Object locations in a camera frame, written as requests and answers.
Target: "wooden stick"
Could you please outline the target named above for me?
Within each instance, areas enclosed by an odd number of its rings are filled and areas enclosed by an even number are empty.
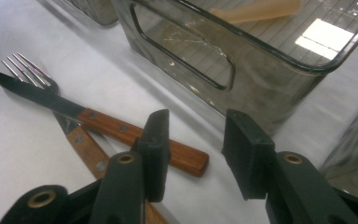
[[[229,23],[261,21],[297,13],[302,0],[256,0],[252,4],[231,10],[212,8],[210,12]]]

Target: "knife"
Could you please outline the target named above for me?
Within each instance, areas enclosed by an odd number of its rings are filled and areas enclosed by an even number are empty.
[[[0,73],[0,85],[27,100],[47,107],[96,132],[116,138],[128,146],[132,146],[135,139],[142,135],[142,128],[78,105],[59,95],[37,88],[29,83],[21,82],[3,73]],[[171,166],[196,177],[201,177],[204,174],[209,162],[207,153],[173,140],[170,140],[170,149],[172,155]]]

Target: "black clamp jaw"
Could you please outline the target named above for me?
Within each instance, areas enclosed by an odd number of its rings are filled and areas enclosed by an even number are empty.
[[[274,148],[249,116],[228,110],[222,153],[244,200],[267,197],[271,223],[358,223],[358,199],[332,189],[307,158]]]
[[[169,151],[169,111],[150,115],[130,152],[109,160],[103,179],[70,195],[61,186],[25,193],[1,223],[145,223],[145,201],[164,196]]]

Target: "fork handle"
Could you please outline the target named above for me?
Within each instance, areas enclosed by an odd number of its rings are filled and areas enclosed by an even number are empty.
[[[94,177],[96,179],[103,178],[109,162],[109,156],[90,134],[82,126],[78,126],[68,133],[66,138]],[[145,223],[168,224],[168,221],[152,203],[145,202]]]
[[[128,146],[132,146],[143,131],[142,128],[89,108],[86,108],[77,120],[92,130],[114,137]],[[207,153],[173,140],[170,140],[170,150],[171,166],[196,177],[201,177],[205,173],[209,163]]]

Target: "fork tines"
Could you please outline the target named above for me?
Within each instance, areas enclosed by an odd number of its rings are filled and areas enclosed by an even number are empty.
[[[30,60],[28,60],[22,54],[17,53],[17,55],[16,54],[12,54],[12,55],[17,60],[17,62],[20,63],[20,65],[18,63],[16,63],[15,61],[13,61],[10,57],[7,57],[7,59],[17,68],[17,70],[20,71],[22,76],[17,74],[4,61],[1,61],[1,62],[5,65],[5,67],[10,71],[10,73],[14,77],[18,78],[20,81],[32,83],[36,87],[38,87],[38,86],[47,87],[48,86],[48,83],[51,80],[51,77],[47,73],[45,73],[42,69],[40,69],[34,63],[32,63]]]

